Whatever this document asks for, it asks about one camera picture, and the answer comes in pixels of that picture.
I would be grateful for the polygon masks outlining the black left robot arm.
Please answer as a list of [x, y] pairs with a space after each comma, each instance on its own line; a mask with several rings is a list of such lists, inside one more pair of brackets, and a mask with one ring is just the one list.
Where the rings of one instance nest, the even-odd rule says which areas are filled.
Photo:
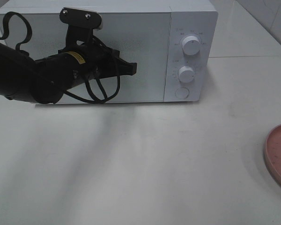
[[66, 95], [88, 104], [103, 104], [119, 92], [120, 77], [134, 75], [137, 64], [119, 56], [97, 37], [58, 54], [33, 60], [0, 43], [0, 95], [8, 100], [55, 104]]

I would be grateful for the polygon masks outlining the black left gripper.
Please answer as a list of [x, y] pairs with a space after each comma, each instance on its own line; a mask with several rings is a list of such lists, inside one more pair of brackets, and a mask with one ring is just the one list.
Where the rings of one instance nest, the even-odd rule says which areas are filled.
[[93, 34], [94, 28], [69, 25], [66, 45], [58, 51], [59, 65], [66, 70], [67, 87], [76, 87], [89, 80], [101, 80], [137, 73], [137, 63], [119, 58], [119, 51], [107, 47]]

